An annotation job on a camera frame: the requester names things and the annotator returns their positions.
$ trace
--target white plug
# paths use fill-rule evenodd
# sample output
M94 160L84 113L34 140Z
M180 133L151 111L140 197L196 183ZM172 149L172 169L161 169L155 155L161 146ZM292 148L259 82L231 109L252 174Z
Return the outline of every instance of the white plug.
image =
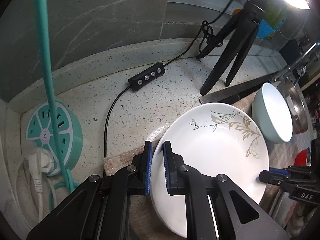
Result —
M33 154L28 156L29 170L35 184L36 192L39 198L39 222L43 218L43 186L42 186L42 173L50 173L53 171L53 155L51 152L43 148L35 148Z

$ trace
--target blue container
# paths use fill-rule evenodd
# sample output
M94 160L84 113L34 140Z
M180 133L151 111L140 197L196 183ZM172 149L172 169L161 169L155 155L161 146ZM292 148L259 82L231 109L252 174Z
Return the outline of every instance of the blue container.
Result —
M262 20L260 21L257 37L263 39L267 37L270 33L273 33L274 31L275 29L272 29L265 20Z

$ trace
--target round power strip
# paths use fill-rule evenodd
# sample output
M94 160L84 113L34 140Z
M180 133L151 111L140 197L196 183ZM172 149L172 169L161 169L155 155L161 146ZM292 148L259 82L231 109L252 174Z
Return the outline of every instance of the round power strip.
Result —
M76 116L62 103L56 102L58 130L63 163L70 170L79 160L82 150L82 131ZM34 141L38 147L42 147L53 153L54 169L49 176L60 173L60 165L53 138L51 114L48 102L40 105L32 114L27 130L26 139Z

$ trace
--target tripod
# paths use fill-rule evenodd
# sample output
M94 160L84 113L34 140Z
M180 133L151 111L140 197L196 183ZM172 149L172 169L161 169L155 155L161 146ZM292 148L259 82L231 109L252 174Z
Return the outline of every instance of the tripod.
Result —
M211 90L233 58L238 54L226 79L225 85L227 87L230 85L257 36L260 21L265 14L264 10L268 2L269 0L247 1L244 8L234 15L221 31L219 31L215 36L216 39L207 39L208 45L196 57L197 59L207 56L214 48L219 46L219 41L224 40L235 30L218 62L204 82L200 90L201 95L205 95Z

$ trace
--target white plate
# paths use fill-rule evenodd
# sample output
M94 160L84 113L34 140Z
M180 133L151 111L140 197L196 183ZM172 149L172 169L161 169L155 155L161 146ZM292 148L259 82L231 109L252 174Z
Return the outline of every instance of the white plate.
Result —
M163 143L184 163L202 174L230 177L256 203L266 185L258 181L262 170L269 170L268 150L255 122L240 109L222 103L197 106L180 116L164 133L151 166L151 200L162 222L174 233L187 238L184 196L167 193Z

